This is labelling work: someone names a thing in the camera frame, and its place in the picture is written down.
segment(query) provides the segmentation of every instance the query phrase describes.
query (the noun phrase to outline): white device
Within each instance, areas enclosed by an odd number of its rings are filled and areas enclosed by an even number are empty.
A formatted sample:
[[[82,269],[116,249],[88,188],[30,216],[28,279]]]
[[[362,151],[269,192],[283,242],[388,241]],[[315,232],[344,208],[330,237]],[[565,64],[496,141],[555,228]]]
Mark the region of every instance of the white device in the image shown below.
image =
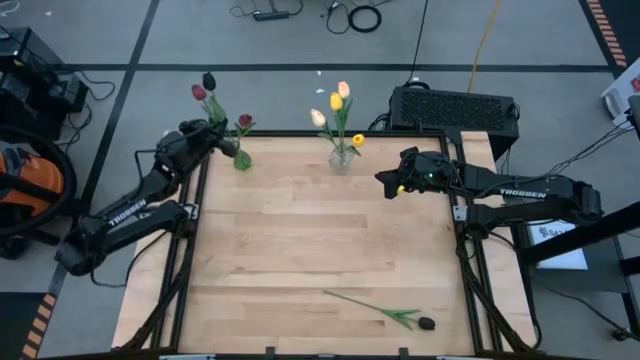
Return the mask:
[[[635,94],[640,94],[640,59],[625,70],[601,95],[615,126],[628,127],[627,124],[622,125],[627,121],[624,112],[629,110],[629,97]]]

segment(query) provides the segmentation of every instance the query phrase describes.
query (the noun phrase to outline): power adapter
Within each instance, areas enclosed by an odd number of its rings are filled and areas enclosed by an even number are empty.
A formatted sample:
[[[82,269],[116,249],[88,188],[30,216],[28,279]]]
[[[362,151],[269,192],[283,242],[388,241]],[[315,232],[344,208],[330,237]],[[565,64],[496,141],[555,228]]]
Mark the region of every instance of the power adapter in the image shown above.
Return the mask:
[[[253,18],[256,21],[287,19],[289,16],[291,16],[291,13],[288,11],[273,11],[268,13],[263,13],[261,11],[253,12]]]

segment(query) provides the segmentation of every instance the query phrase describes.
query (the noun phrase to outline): red tulip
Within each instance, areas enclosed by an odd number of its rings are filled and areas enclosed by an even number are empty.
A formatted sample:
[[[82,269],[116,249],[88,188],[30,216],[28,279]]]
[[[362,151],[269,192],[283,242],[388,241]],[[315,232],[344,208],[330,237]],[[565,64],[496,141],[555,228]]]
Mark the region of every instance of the red tulip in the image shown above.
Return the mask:
[[[204,91],[200,85],[193,85],[191,87],[191,92],[193,93],[193,97],[198,101],[202,101],[207,98],[207,92]]]
[[[238,124],[240,124],[240,127],[243,129],[248,128],[252,122],[253,117],[249,114],[242,114],[240,115],[240,118],[238,118]]]

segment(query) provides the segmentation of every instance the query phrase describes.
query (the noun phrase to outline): orange striped tape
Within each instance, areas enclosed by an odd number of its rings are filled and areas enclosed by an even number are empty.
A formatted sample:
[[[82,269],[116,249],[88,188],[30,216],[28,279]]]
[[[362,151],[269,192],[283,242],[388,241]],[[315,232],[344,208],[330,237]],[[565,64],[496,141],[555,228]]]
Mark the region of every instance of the orange striped tape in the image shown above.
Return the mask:
[[[611,25],[609,25],[607,15],[602,10],[600,0],[587,0],[587,3],[589,4],[589,8],[591,9],[593,17],[598,23],[598,27],[600,28],[600,32],[602,32],[602,36],[604,36],[604,40],[609,47],[609,51],[611,51],[611,54],[613,54],[613,59],[615,60],[616,64],[618,66],[626,68],[627,58],[624,56],[624,53],[620,48],[620,43],[618,43],[616,34],[613,32]]]
[[[56,298],[51,294],[45,295],[42,299],[42,304],[38,307],[38,312],[33,319],[31,330],[29,334],[27,334],[27,340],[22,348],[22,357],[24,359],[37,358],[55,304]]]

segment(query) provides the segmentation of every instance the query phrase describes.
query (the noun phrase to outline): white paper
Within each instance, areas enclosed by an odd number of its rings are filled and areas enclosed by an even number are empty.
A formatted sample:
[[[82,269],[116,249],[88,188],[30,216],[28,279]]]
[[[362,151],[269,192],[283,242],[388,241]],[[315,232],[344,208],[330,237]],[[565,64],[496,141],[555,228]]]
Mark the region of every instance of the white paper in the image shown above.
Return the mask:
[[[529,236],[534,245],[543,243],[549,239],[573,230],[576,226],[564,221],[554,221],[548,224],[529,225]],[[564,269],[564,270],[588,270],[587,261],[582,249],[576,249],[554,258],[538,263],[539,269]]]

